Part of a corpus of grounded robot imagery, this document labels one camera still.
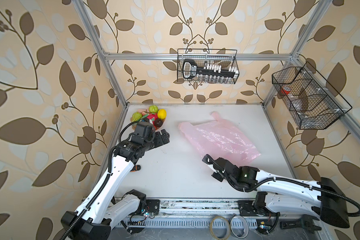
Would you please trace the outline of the yellow lemon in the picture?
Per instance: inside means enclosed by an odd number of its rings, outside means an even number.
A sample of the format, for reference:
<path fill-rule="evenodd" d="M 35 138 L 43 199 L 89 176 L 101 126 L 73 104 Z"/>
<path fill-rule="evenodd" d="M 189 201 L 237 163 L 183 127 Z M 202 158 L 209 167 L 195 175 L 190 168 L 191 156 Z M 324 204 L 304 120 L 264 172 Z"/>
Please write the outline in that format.
<path fill-rule="evenodd" d="M 157 113 L 159 119 L 164 120 L 167 117 L 167 112 L 164 109 L 160 109 Z"/>

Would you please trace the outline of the dark purple fruit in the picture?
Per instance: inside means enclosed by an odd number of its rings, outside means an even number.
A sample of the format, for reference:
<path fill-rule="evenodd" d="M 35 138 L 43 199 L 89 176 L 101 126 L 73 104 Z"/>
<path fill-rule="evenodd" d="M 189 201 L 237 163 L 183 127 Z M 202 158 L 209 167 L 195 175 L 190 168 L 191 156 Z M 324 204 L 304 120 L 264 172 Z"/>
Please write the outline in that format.
<path fill-rule="evenodd" d="M 163 120 L 161 120 L 160 118 L 155 119 L 154 121 L 154 126 L 157 128 L 160 128 L 163 125 Z"/>

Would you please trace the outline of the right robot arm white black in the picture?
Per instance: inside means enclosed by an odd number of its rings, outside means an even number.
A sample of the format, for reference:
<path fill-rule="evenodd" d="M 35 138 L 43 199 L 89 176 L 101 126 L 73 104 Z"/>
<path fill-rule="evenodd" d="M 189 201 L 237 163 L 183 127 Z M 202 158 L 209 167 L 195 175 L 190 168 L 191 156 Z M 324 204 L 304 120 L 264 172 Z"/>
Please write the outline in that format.
<path fill-rule="evenodd" d="M 304 181 L 277 176 L 255 167 L 237 167 L 230 161 L 210 155 L 203 163 L 213 170 L 213 178 L 227 181 L 243 193 L 255 191 L 260 206 L 272 213 L 296 213 L 319 217 L 321 221 L 347 229 L 350 217 L 360 217 L 360 204 L 348 198 L 329 178 Z"/>

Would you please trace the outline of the pink plastic bag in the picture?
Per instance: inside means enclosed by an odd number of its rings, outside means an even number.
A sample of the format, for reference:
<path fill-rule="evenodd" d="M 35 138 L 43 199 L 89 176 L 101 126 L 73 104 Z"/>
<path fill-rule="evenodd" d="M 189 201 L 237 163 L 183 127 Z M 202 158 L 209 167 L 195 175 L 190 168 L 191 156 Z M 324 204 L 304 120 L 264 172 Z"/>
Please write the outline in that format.
<path fill-rule="evenodd" d="M 261 156 L 256 146 L 231 121 L 223 119 L 218 112 L 212 112 L 213 121 L 192 125 L 182 122 L 180 132 L 204 157 L 224 158 L 237 166 L 247 166 Z"/>

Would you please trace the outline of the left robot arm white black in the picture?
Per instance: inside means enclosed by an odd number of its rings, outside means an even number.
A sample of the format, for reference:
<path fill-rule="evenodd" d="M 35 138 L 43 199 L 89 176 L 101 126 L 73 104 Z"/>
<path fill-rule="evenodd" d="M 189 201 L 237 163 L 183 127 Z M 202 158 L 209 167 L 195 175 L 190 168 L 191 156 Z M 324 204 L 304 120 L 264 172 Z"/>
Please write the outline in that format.
<path fill-rule="evenodd" d="M 146 209 L 146 195 L 131 190 L 124 199 L 113 206 L 114 196 L 125 177 L 144 154 L 170 142 L 166 130 L 156 131 L 149 122 L 135 122 L 136 128 L 125 139 L 112 147 L 108 167 L 88 197 L 74 212 L 67 211 L 61 223 L 65 230 L 62 240 L 106 240 L 112 229 L 122 224 L 131 214 L 141 214 Z"/>

